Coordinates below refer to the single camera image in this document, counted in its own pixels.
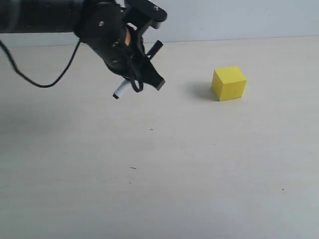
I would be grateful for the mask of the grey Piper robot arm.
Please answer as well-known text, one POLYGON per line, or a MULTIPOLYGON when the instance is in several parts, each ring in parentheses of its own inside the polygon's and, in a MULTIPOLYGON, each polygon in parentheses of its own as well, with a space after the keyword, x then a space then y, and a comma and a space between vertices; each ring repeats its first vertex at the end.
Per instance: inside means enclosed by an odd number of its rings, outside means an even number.
POLYGON ((143 34, 159 28, 167 18, 162 8, 148 0, 3 0, 0 3, 1 33, 74 33, 135 92, 144 84, 160 89, 164 78, 151 59, 161 49, 157 41, 145 51, 143 34))

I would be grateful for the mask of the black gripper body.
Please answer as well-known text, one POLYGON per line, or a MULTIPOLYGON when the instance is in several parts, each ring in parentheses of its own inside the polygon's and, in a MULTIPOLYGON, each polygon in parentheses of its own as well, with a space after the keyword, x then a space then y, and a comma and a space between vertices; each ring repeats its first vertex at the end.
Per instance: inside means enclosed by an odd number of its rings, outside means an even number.
POLYGON ((74 33, 116 75, 130 77, 129 59, 146 57, 138 31, 124 22, 124 11, 114 0, 77 0, 74 33))

